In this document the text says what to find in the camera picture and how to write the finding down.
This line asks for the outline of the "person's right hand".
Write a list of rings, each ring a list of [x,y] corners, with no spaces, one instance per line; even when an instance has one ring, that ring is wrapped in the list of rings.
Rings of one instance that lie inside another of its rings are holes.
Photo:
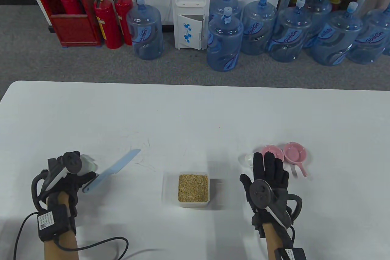
[[[264,180],[272,190],[286,191],[289,184],[289,173],[284,170],[283,162],[280,159],[275,158],[274,154],[270,152],[266,152],[265,155],[258,152],[254,153],[253,178],[254,180]],[[260,237],[264,239],[265,232],[262,225],[264,223],[277,223],[277,221],[268,211],[259,209],[253,203],[250,197],[250,186],[252,181],[249,176],[241,174],[239,180],[244,186],[246,200],[255,214],[256,222],[254,227],[259,231]]]

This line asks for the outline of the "person's left hand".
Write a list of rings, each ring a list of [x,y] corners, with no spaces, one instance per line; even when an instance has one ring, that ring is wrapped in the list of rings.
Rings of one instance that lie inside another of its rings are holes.
[[[69,212],[71,217],[77,216],[78,191],[96,178],[97,165],[79,151],[65,152],[62,156],[48,159],[48,169],[41,172],[43,184],[37,196],[37,204],[56,193],[64,192],[69,196]]]

